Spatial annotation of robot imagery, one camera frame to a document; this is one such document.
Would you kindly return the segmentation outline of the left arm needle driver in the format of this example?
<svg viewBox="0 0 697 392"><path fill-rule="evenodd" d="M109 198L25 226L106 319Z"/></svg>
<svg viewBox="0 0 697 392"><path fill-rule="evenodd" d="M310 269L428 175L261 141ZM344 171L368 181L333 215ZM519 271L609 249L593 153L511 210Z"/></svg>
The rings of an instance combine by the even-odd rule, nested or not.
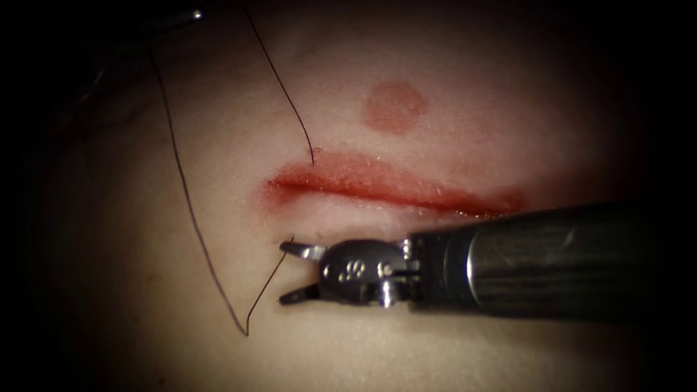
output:
<svg viewBox="0 0 697 392"><path fill-rule="evenodd" d="M152 16L138 22L133 29L134 35L140 39L155 38L186 28L207 18L207 9L195 7Z"/></svg>

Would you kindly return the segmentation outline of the right arm needle driver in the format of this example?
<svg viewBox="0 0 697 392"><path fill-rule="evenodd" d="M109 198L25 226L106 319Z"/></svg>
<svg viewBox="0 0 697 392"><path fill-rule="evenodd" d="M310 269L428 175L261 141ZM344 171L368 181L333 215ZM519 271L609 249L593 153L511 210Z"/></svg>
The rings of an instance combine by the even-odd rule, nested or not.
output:
<svg viewBox="0 0 697 392"><path fill-rule="evenodd" d="M352 306L391 307L408 301L420 262L380 240L348 240L329 247L318 262L319 298Z"/></svg>

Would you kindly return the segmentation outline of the right arm needle driver jaw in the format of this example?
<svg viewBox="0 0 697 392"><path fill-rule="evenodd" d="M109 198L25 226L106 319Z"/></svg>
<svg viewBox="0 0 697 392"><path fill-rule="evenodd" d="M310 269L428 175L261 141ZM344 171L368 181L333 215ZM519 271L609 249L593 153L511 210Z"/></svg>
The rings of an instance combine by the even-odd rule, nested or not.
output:
<svg viewBox="0 0 697 392"><path fill-rule="evenodd" d="M301 260L319 263L328 247L286 241L280 244L279 249Z"/></svg>
<svg viewBox="0 0 697 392"><path fill-rule="evenodd" d="M318 301L321 298L319 285L315 283L281 295L278 301L282 306L289 306L307 301Z"/></svg>

